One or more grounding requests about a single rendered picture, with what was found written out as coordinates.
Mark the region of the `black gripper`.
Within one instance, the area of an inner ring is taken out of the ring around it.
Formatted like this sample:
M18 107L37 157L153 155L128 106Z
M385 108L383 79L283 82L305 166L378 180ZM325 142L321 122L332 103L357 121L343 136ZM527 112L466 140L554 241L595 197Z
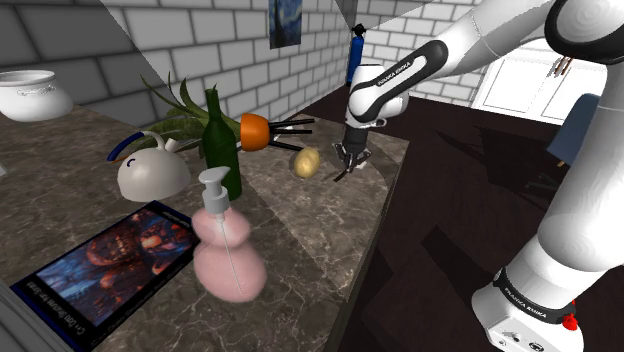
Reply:
M337 156L344 164L344 169L334 178L335 182L339 182L347 173L350 173L350 168L351 170L362 169L366 165L367 159L372 155L368 149L365 149L367 137L367 129L345 127L343 145L334 144Z

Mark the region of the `yellow potato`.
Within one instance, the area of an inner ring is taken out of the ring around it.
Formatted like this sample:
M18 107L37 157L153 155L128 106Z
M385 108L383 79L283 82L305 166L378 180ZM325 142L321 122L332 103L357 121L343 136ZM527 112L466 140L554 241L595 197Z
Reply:
M307 179L314 176L320 167L320 154L315 148L306 147L294 159L293 171L296 176Z

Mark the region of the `green plant in orange pot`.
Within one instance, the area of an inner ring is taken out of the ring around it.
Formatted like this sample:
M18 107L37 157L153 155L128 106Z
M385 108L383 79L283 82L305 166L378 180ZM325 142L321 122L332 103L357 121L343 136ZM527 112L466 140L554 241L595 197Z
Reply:
M220 109L216 86L204 91L207 105L202 108L191 99L186 80L180 84L179 99L175 96L171 99L166 98L152 87L144 77L141 77L141 81L146 88L171 107L167 112L168 118L155 123L148 130L166 138L182 141L181 151L194 148L201 149L202 135L212 118L225 123L226 130L232 132L235 137L235 144L240 144L244 151L259 151L267 146L300 151L301 147L277 142L274 136L313 133L311 129L292 129L292 126L315 123L314 118L269 122L263 116L244 113L239 121L231 119L224 115Z

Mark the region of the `blue cylinder with black top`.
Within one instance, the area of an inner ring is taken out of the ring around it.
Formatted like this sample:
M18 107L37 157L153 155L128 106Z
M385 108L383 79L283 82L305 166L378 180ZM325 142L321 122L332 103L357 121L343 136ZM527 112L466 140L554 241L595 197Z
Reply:
M345 84L347 86L352 84L354 72L360 65L364 46L364 33L366 32L366 29L362 23L359 23L351 29L351 32L353 33L353 37L350 43L347 74L345 79Z

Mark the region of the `dark green glass bottle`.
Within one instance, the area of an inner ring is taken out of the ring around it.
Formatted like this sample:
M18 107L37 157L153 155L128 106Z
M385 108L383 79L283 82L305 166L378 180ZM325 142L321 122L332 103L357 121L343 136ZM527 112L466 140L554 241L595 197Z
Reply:
M202 135L202 150L207 168L227 166L230 171L222 180L229 192L229 200L236 200L242 193L238 160L237 140L232 129L222 117L216 87L205 91L209 121Z

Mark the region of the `pink soap pump dispenser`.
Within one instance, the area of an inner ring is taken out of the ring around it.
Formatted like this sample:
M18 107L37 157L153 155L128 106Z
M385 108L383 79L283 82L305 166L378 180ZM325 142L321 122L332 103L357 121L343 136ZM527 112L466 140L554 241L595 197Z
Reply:
M204 206L192 216L193 230L200 239L194 250L194 271L213 296L232 303L254 300L263 290L267 271L259 253L249 242L247 218L230 206L222 181L227 166L204 170L199 181Z

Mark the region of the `white cabinet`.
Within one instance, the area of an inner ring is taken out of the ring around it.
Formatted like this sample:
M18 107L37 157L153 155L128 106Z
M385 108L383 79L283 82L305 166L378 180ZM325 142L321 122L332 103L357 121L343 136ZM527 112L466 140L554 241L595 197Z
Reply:
M472 107L560 125L577 99L602 93L607 68L570 60L536 39L489 65Z

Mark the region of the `blue chair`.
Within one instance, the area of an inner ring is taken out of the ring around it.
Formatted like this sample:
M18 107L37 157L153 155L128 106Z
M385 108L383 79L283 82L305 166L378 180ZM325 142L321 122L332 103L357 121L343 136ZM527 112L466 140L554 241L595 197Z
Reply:
M558 166L572 165L587 133L600 97L586 93L572 106L546 151L559 160Z

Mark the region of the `dark book with fiery cover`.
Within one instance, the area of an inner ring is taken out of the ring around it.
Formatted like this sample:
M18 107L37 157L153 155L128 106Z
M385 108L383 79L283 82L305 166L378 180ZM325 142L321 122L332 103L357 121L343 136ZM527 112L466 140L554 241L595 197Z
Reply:
M74 352L92 352L193 259L191 218L152 201L10 289Z

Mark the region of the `white ceramic pot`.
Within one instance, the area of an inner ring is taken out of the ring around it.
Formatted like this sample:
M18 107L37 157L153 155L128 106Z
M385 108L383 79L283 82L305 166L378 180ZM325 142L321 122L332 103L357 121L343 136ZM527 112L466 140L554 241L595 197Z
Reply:
M48 70L0 73L0 112L18 122L55 119L73 109L69 94Z

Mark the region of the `blue wall picture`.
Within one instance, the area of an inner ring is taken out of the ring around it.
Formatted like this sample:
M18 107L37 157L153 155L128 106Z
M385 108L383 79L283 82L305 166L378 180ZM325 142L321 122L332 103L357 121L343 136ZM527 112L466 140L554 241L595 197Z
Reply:
M268 31L271 49L301 44L302 1L268 0Z

